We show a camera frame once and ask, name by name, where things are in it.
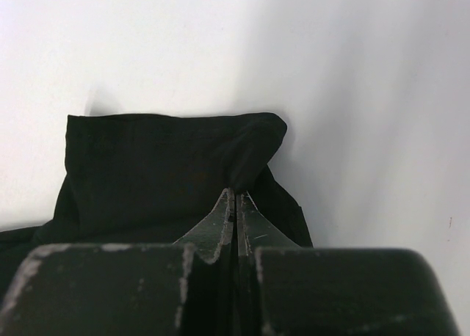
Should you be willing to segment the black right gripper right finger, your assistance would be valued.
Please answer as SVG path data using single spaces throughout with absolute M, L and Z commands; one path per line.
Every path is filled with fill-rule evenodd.
M 457 335 L 427 261 L 409 249 L 302 248 L 236 200 L 241 335 Z

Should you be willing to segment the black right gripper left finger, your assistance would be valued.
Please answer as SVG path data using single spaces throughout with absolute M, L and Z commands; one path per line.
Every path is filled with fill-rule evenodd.
M 17 270 L 3 335 L 229 335 L 234 196 L 172 244 L 49 244 Z

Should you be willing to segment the black graphic t-shirt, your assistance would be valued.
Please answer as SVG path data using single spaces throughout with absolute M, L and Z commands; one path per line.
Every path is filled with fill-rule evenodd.
M 269 161 L 286 135 L 276 114 L 69 116 L 66 176 L 51 221 L 1 233 L 1 245 L 173 241 L 206 216 L 224 189 L 247 192 L 300 246 L 311 246 L 301 207 Z

